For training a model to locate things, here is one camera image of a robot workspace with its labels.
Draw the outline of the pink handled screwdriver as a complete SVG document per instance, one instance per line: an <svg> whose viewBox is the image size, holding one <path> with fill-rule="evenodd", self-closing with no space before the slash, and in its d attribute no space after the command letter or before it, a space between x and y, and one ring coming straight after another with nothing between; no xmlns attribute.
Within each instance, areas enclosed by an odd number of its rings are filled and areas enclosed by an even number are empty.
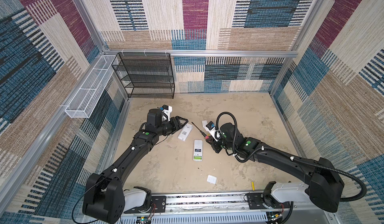
<svg viewBox="0 0 384 224"><path fill-rule="evenodd" d="M207 135L205 132L203 132L196 124L192 122L192 124L198 129L198 131L203 135L203 137L207 140L209 139L209 135Z"/></svg>

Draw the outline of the red and white remote control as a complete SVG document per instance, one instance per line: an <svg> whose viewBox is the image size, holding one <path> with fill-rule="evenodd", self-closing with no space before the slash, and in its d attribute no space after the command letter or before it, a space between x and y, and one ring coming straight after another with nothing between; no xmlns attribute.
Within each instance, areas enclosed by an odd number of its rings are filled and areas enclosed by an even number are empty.
<svg viewBox="0 0 384 224"><path fill-rule="evenodd" d="M201 162L203 160L203 141L202 140L194 140L193 160L196 162Z"/></svg>

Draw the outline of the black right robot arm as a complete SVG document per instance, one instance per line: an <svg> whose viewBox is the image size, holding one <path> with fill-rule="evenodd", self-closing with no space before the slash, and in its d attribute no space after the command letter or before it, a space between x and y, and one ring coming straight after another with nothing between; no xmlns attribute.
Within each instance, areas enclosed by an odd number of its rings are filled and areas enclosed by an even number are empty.
<svg viewBox="0 0 384 224"><path fill-rule="evenodd" d="M276 202L310 202L326 212L335 213L341 202L357 201L366 195L367 186L361 179L336 169L329 160L298 157L258 139L244 137L238 130L235 116L222 112L219 117L224 115L230 116L233 122L222 126L218 121L205 125L211 135L206 141L216 153L225 150L239 163L266 164L299 179L293 184L269 182L262 196L267 207L273 208Z"/></svg>

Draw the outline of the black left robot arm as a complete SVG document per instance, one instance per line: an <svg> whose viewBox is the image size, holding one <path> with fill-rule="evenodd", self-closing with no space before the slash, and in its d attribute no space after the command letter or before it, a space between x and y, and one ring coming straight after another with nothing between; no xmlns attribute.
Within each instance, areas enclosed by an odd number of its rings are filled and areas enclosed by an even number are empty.
<svg viewBox="0 0 384 224"><path fill-rule="evenodd" d="M172 108L167 105L149 110L147 121L141 125L125 152L100 174L89 176L82 205L84 215L95 221L114 224L129 210L148 212L154 208L149 189L134 187L124 191L123 186L161 136L173 135L189 122L179 116L171 117L171 112Z"/></svg>

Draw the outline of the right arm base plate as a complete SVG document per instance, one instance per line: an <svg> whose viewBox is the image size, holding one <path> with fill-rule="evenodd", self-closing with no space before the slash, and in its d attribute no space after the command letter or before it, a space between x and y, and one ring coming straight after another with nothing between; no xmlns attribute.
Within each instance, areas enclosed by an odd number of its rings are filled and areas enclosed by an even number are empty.
<svg viewBox="0 0 384 224"><path fill-rule="evenodd" d="M279 203L271 195L264 196L263 193L247 193L244 195L244 201L249 205L250 210L285 210L291 207L290 202Z"/></svg>

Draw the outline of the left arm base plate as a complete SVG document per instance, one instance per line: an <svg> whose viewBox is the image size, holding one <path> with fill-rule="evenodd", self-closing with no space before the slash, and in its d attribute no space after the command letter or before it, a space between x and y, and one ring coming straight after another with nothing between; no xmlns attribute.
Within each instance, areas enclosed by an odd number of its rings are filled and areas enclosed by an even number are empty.
<svg viewBox="0 0 384 224"><path fill-rule="evenodd" d="M152 196L150 205L132 208L130 210L124 211L124 214L138 214L144 213L149 214L153 210L155 213L164 213L166 211L167 197L166 196Z"/></svg>

